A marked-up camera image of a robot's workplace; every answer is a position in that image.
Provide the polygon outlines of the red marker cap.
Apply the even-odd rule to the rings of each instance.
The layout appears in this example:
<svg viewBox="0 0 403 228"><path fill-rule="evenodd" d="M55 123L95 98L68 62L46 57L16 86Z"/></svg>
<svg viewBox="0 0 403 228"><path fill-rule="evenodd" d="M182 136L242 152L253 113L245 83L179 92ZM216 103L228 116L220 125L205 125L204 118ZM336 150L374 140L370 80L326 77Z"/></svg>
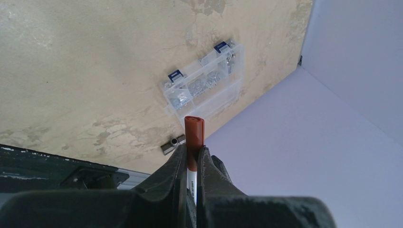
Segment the red marker cap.
<svg viewBox="0 0 403 228"><path fill-rule="evenodd" d="M204 119L196 116L186 116L184 124L187 167L190 171L197 171L199 151L204 146Z"/></svg>

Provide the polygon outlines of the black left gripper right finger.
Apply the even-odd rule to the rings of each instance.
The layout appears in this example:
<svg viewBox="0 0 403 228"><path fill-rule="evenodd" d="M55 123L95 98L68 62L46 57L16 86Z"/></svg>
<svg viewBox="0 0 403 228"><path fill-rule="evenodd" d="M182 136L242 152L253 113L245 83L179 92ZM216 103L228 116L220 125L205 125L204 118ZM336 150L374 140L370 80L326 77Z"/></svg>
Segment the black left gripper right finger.
<svg viewBox="0 0 403 228"><path fill-rule="evenodd" d="M209 148L200 149L197 169L196 221L198 228L237 226L242 223L246 195L215 166Z"/></svg>

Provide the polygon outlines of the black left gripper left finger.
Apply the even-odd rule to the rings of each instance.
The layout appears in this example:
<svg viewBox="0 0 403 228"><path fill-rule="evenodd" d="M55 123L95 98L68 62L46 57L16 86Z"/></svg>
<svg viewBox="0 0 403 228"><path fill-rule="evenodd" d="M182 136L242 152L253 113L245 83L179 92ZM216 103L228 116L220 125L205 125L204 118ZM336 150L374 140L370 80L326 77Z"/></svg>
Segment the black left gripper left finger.
<svg viewBox="0 0 403 228"><path fill-rule="evenodd" d="M178 146L164 165L132 191L132 227L184 228L187 211L186 146Z"/></svg>

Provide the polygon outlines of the white marker pen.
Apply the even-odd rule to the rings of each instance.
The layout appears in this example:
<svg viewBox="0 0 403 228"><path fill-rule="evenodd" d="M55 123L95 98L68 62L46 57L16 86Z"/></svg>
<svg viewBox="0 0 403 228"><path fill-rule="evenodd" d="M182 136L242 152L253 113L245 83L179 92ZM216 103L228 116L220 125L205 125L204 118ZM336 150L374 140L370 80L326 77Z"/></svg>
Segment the white marker pen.
<svg viewBox="0 0 403 228"><path fill-rule="evenodd" d="M196 116L186 116L185 144L187 151L188 189L192 200L197 204L197 167L200 149L204 146L204 120Z"/></svg>

